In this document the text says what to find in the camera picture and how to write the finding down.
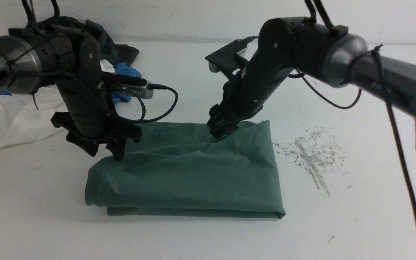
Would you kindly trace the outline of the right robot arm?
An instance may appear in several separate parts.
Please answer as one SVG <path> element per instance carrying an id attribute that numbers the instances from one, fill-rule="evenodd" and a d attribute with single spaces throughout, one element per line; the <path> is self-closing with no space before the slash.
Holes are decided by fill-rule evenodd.
<path id="1" fill-rule="evenodd" d="M 228 82 L 207 123 L 219 138 L 254 117 L 290 77 L 303 73 L 331 87 L 352 84 L 410 115 L 416 129 L 416 65 L 378 56 L 365 40 L 342 25 L 327 28 L 307 17 L 266 21 L 259 36 L 234 40 L 206 57 L 211 72 Z"/>

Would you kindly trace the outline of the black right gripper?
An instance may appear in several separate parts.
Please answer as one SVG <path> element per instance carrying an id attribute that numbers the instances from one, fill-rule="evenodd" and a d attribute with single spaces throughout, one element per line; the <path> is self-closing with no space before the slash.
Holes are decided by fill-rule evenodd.
<path id="1" fill-rule="evenodd" d="M 254 117 L 293 69 L 289 55 L 257 50 L 230 82 L 221 103 L 210 109 L 207 125 L 211 135 L 229 135 L 239 122 Z"/>

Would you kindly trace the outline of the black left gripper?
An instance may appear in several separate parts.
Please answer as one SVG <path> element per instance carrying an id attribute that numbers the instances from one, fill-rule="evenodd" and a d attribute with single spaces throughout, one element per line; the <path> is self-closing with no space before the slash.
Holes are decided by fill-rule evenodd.
<path id="1" fill-rule="evenodd" d="M 68 131 L 66 140 L 95 156 L 105 144 L 116 161 L 121 161 L 128 140 L 138 143 L 142 130 L 132 120 L 117 115 L 111 95 L 102 80 L 60 79 L 56 82 L 67 112 L 51 118 L 55 128 Z"/>

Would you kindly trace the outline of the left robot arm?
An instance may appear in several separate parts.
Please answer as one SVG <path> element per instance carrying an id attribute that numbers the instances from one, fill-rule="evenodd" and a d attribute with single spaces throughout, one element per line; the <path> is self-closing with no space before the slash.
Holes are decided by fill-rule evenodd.
<path id="1" fill-rule="evenodd" d="M 56 84 L 67 108 L 55 112 L 51 123 L 67 130 L 68 142 L 91 156 L 105 144 L 121 161 L 127 141 L 140 141 L 138 122 L 117 114 L 111 93 L 147 82 L 102 71 L 99 43 L 87 31 L 53 25 L 40 31 L 10 28 L 0 36 L 0 89 L 31 94 L 50 84 Z"/>

